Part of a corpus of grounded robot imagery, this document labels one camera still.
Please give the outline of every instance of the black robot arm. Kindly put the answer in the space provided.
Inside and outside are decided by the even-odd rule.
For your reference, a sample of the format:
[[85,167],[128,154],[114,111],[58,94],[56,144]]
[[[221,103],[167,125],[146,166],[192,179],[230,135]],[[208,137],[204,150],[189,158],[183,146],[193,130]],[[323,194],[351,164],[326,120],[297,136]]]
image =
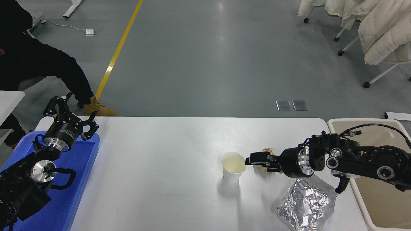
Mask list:
[[260,165],[268,172],[283,172],[288,177],[310,177],[314,171],[325,166],[340,178],[337,193],[345,190],[351,177],[365,176],[385,181],[398,190],[411,189],[411,154],[394,146],[360,146],[348,136],[360,135],[352,131],[364,126],[389,127],[399,132],[408,146],[411,142],[396,128],[381,124],[366,124],[347,129],[341,134],[313,135],[296,148],[285,149],[281,155],[272,156],[269,152],[254,152],[246,158],[246,165]]
[[[0,173],[0,230],[7,226],[12,230],[17,218],[24,221],[40,211],[51,200],[47,195],[49,189],[66,189],[73,183],[76,172],[58,168],[53,161],[60,158],[62,152],[69,151],[79,135],[88,140],[99,126],[94,121],[96,111],[85,121],[70,112],[67,100],[71,95],[50,100],[44,115],[53,117],[54,122],[44,136],[36,136],[35,151]],[[84,132],[86,125],[90,129]],[[40,136],[45,145],[38,141]],[[70,174],[65,185],[53,185],[57,173]]]

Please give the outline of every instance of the metal floor plate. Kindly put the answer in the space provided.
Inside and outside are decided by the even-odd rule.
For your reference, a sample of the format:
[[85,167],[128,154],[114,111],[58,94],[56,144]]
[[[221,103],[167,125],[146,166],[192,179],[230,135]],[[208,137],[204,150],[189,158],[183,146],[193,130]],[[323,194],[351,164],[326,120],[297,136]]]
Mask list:
[[304,100],[293,100],[293,105],[296,111],[308,111]]
[[288,100],[277,100],[277,108],[279,111],[291,111],[291,104]]

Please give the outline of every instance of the beige bin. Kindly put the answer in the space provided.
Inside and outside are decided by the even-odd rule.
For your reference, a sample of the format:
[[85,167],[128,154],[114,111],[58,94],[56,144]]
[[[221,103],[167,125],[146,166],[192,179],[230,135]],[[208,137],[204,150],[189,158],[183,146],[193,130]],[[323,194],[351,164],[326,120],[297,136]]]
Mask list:
[[[332,119],[328,121],[331,133],[367,123],[389,125],[402,131],[408,138],[404,127],[396,120],[389,119]],[[411,153],[405,139],[396,131],[381,127],[367,126],[362,135],[350,138],[361,146],[391,145]],[[361,177],[350,181],[365,223],[371,231],[411,231],[411,190],[401,192],[386,182]]]

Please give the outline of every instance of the crumpled aluminum foil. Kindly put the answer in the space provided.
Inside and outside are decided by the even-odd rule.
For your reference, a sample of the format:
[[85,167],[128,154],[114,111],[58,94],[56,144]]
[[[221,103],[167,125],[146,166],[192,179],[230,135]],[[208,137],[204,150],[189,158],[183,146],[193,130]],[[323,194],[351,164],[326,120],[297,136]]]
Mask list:
[[277,207],[277,213],[297,231],[321,231],[334,212],[337,193],[318,176],[297,178]]

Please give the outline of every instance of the white paper cup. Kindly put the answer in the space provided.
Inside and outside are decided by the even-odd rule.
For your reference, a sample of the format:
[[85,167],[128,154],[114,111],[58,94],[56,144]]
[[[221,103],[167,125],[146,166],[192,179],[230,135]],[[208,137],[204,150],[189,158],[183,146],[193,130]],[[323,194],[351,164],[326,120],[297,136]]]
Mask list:
[[223,178],[229,182],[234,183],[243,172],[245,172],[245,159],[242,155],[236,152],[229,152],[221,159],[223,165]]

